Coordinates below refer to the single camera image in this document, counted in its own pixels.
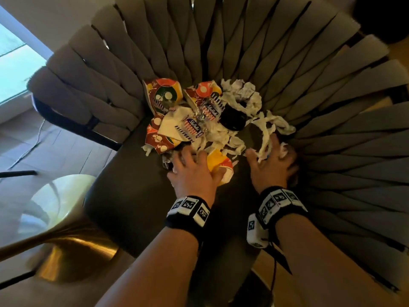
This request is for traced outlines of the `person's right hand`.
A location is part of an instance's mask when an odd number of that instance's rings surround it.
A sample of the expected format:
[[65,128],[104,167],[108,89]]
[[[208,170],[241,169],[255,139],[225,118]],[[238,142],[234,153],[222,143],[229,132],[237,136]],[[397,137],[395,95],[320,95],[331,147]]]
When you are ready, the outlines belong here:
[[257,193],[268,187],[279,186],[287,189],[289,179],[297,173],[299,166],[296,164],[297,154],[287,145],[287,154],[280,157],[281,144],[276,133],[270,136],[272,150],[269,158],[263,160],[259,171],[251,171],[251,181]]

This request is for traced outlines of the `person's left hand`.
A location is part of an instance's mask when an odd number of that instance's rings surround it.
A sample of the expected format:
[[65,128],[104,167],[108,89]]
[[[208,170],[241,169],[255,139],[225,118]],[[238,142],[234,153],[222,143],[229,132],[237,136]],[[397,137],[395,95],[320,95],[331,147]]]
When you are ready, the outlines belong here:
[[207,153],[199,151],[195,154],[196,165],[184,166],[182,163],[182,150],[173,154],[172,163],[174,171],[167,173],[177,198],[185,196],[198,196],[212,207],[216,197],[213,186],[212,173],[207,166]]

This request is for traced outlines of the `crushed yellow red paper cup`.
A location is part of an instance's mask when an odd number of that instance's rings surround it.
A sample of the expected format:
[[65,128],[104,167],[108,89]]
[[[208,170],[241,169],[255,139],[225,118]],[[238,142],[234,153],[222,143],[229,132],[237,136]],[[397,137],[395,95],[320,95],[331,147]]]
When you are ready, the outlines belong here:
[[220,150],[213,147],[207,148],[206,152],[207,166],[211,173],[216,172],[219,168],[225,168],[226,170],[219,186],[229,183],[234,174],[232,161],[223,155]]

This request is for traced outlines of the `long torn white tissue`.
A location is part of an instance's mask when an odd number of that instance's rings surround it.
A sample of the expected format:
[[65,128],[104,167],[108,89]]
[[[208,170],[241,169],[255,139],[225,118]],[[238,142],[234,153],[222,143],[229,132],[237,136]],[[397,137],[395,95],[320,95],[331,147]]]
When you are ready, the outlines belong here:
[[283,117],[273,115],[270,110],[266,113],[260,112],[257,116],[249,119],[246,126],[253,124],[257,126],[262,132],[262,145],[257,155],[257,162],[261,163],[266,160],[271,153],[272,143],[270,136],[278,131],[282,135],[291,135],[296,132],[296,127],[290,125]]

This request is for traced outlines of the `person's left forearm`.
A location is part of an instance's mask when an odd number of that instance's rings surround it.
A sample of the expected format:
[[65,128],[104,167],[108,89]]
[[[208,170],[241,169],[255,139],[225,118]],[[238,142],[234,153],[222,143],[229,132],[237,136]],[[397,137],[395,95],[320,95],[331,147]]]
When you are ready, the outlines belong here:
[[198,241],[165,227],[95,307],[185,307]]

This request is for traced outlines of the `person's right forearm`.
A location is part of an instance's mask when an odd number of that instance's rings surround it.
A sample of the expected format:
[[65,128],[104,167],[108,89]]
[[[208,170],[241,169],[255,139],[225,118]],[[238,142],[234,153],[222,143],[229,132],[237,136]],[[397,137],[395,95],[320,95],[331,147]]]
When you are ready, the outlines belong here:
[[284,216],[275,229],[305,307],[401,307],[306,217]]

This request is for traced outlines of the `crushed white striped paper cup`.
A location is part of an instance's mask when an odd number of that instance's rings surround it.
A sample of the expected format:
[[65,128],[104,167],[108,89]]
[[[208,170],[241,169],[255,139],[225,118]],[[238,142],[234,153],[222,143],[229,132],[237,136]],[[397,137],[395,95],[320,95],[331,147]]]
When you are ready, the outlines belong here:
[[192,143],[204,136],[204,131],[194,117],[193,110],[184,106],[166,113],[157,133],[177,141]]

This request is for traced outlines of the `scattered white tissue shreds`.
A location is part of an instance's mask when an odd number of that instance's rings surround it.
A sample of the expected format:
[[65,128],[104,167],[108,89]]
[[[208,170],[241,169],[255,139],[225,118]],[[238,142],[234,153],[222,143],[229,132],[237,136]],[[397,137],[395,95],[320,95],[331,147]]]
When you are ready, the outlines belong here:
[[210,153],[218,150],[223,155],[233,155],[233,159],[244,152],[246,145],[237,136],[238,131],[229,130],[219,122],[206,122],[203,126],[204,135],[192,143],[194,151],[205,150]]

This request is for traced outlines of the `black round lid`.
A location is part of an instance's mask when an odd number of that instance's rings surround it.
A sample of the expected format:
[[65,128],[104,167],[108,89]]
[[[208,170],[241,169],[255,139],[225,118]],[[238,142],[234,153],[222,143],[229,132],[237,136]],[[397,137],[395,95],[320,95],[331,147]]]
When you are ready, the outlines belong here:
[[241,131],[245,128],[247,119],[246,113],[226,104],[218,122],[228,130]]

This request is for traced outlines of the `black marker wristband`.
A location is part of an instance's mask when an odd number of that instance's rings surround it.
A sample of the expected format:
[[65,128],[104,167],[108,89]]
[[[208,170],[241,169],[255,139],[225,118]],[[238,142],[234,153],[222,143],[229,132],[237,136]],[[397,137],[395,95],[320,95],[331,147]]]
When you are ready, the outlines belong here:
[[185,196],[177,199],[167,213],[165,226],[192,234],[202,248],[204,226],[210,215],[207,202],[198,196]]
[[306,216],[308,210],[296,194],[279,186],[271,186],[259,195],[259,208],[256,218],[264,230],[273,229],[276,223],[286,215]]

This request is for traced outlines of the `crushed orange dot paper cup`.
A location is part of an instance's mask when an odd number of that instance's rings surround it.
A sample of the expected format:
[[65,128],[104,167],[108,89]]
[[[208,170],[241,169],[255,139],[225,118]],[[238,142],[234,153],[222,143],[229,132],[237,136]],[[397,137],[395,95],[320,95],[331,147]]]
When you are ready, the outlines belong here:
[[222,89],[215,81],[198,83],[182,89],[182,93],[198,120],[219,121],[225,104],[221,99]]

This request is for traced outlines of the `crumpled white tissue wad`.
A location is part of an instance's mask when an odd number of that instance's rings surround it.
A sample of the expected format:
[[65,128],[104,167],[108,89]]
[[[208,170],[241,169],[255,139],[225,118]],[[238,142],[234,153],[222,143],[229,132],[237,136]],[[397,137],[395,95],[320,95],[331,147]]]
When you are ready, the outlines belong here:
[[221,79],[222,95],[224,104],[253,118],[262,109],[262,97],[255,90],[255,85],[243,80]]

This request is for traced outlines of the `black metal bar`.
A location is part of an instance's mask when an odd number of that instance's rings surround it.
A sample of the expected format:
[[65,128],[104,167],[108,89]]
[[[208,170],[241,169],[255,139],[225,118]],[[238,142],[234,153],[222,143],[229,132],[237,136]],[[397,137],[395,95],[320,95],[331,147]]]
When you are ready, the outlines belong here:
[[32,270],[32,271],[29,271],[27,273],[16,276],[14,278],[11,278],[9,280],[0,282],[0,290],[6,289],[6,288],[8,288],[10,286],[13,286],[15,284],[18,284],[18,283],[20,283],[20,282],[22,282],[22,281],[24,281],[26,279],[32,278],[33,276],[36,275],[36,272],[37,272],[37,270]]
[[20,176],[31,176],[38,175],[38,172],[35,170],[25,170],[25,171],[4,171],[0,172],[0,179],[11,178],[11,177],[20,177]]

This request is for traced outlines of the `dark round object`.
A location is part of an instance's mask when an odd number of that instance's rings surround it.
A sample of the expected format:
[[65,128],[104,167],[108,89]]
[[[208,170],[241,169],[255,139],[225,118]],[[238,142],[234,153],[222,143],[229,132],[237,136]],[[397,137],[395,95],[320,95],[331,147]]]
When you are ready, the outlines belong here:
[[409,36],[409,0],[356,0],[353,17],[365,34],[386,44]]

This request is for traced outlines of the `gold pedestal table base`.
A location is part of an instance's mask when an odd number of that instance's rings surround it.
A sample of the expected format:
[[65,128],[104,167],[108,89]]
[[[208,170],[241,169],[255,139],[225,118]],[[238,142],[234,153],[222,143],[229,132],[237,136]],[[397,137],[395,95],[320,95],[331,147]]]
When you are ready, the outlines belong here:
[[0,246],[0,263],[34,251],[21,277],[72,283],[109,267],[119,247],[85,215],[84,202],[95,176],[72,174],[42,186],[20,217],[16,240]]

